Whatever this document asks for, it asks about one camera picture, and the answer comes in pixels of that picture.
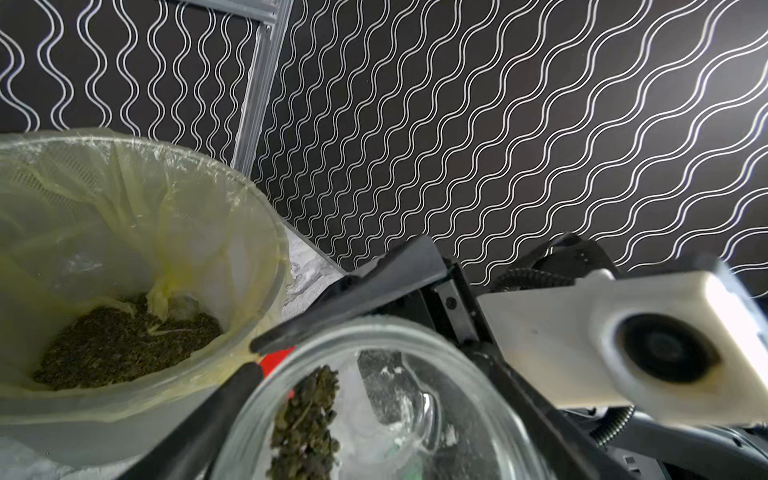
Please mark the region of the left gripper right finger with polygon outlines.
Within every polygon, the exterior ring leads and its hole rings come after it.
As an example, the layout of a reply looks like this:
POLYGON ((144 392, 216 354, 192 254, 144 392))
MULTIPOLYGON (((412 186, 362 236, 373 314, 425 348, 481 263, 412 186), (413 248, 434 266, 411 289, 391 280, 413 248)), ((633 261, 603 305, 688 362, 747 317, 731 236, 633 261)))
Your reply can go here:
POLYGON ((469 347, 467 357, 518 414, 557 478, 633 477, 510 367, 494 348, 469 347))

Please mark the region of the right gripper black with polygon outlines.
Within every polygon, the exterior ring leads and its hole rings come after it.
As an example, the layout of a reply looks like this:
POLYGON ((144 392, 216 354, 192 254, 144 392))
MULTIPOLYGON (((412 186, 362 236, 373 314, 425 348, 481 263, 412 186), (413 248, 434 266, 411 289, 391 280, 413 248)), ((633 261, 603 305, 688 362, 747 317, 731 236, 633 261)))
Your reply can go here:
POLYGON ((461 267, 445 264, 432 240, 424 236, 388 252, 348 290, 256 337, 250 351, 271 354, 297 346, 382 306, 384 314, 433 330, 460 349, 498 355, 487 319, 461 267))

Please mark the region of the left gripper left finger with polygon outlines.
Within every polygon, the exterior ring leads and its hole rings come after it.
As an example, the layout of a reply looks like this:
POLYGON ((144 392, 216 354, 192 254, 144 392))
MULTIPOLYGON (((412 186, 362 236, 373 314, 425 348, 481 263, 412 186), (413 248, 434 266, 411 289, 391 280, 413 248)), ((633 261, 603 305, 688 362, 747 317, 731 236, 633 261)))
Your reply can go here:
POLYGON ((213 461, 246 401, 264 379, 257 363, 241 366, 123 479, 195 479, 213 461))

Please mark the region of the jar with cream lid back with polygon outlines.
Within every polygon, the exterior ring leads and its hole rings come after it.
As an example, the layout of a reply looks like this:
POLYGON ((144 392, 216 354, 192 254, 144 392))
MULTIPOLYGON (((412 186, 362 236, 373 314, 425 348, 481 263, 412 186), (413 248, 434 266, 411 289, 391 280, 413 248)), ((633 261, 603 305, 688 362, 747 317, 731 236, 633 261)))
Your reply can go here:
POLYGON ((212 467, 264 479, 285 405, 312 371, 338 378, 329 431, 333 479, 549 479, 519 415, 456 346, 391 316, 360 318, 305 341, 256 389, 212 467))

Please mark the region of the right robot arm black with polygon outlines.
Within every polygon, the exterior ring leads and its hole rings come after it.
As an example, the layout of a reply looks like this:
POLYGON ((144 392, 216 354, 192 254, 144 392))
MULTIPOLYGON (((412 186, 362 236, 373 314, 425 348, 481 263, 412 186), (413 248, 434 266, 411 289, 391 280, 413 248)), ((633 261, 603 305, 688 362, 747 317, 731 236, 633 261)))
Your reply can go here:
POLYGON ((767 317, 715 257, 576 279, 527 260, 486 291, 460 288, 433 326, 570 454, 557 410, 632 405, 642 416, 623 448, 713 479, 767 475, 763 448, 738 452, 724 440, 727 426, 767 419, 767 317))

